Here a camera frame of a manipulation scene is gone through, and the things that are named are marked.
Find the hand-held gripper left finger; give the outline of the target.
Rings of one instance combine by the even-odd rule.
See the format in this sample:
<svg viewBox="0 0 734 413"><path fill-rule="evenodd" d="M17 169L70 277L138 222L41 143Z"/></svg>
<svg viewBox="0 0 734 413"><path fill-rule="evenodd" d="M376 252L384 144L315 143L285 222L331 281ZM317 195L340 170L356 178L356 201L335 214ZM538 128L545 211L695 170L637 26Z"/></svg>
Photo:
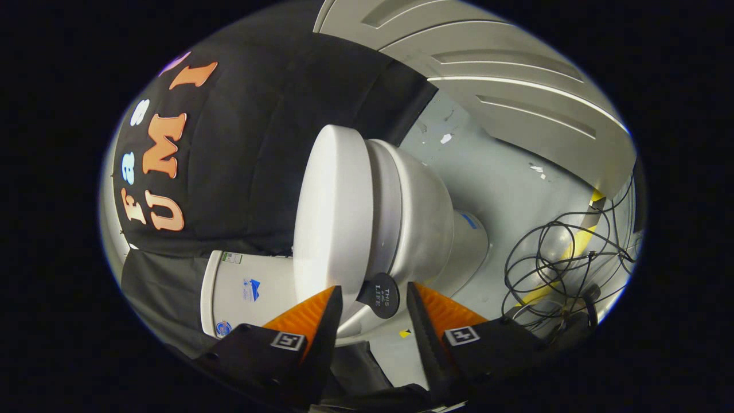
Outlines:
<svg viewBox="0 0 734 413"><path fill-rule="evenodd" d="M322 400L342 307L341 287L328 287L264 326L240 324L194 366L256 402L308 410Z"/></svg>

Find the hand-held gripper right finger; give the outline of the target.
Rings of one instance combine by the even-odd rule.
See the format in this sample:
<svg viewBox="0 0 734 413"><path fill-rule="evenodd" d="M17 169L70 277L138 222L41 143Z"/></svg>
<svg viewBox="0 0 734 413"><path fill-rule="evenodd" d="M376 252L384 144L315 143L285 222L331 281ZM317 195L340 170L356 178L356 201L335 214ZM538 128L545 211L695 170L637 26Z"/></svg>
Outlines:
<svg viewBox="0 0 734 413"><path fill-rule="evenodd" d="M508 317L488 320L425 285L409 282L406 304L436 402L462 402L549 356L543 340Z"/></svg>

